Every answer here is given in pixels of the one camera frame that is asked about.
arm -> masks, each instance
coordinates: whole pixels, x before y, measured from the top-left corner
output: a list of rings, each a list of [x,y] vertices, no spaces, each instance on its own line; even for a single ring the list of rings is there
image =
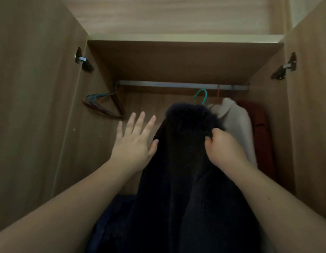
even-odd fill
[[[149,149],[147,141],[156,117],[152,117],[140,134],[143,120],[144,113],[141,113],[134,127],[135,114],[132,114],[124,136],[120,122],[109,161],[0,232],[0,253],[77,249],[121,187],[144,169],[155,154],[158,141],[153,141]]]
[[[205,148],[242,191],[278,252],[326,252],[326,220],[253,167],[231,135],[214,129]]]

person's right hand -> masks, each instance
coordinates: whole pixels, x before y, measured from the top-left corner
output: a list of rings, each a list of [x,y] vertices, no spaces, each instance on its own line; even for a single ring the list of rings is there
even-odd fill
[[[218,128],[212,130],[212,140],[205,137],[205,150],[210,161],[222,171],[247,161],[244,149],[237,140]]]

blue hanger hook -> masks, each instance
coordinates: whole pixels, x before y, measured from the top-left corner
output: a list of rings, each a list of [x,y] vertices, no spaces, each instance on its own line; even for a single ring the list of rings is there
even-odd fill
[[[205,98],[204,98],[203,103],[202,103],[202,105],[204,105],[205,100],[207,98],[207,91],[206,91],[206,89],[200,89],[193,98],[195,98],[198,95],[198,93],[200,93],[201,91],[205,91]]]

wardrobe door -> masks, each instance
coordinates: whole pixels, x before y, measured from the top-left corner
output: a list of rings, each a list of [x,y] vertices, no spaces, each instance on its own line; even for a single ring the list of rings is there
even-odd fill
[[[285,38],[297,54],[287,75],[297,196],[326,218],[326,0]]]
[[[0,0],[0,230],[51,197],[87,38],[60,0]]]

metal hinge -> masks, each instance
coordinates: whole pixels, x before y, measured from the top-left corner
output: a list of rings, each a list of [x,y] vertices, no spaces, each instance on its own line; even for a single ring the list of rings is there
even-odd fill
[[[83,71],[89,73],[92,73],[94,71],[95,68],[92,66],[88,59],[82,56],[82,50],[80,47],[78,47],[76,51],[75,62],[79,64],[80,61],[82,61]]]
[[[297,55],[293,52],[287,64],[282,65],[276,72],[271,75],[272,80],[284,80],[286,78],[286,71],[290,69],[291,72],[297,70]]]

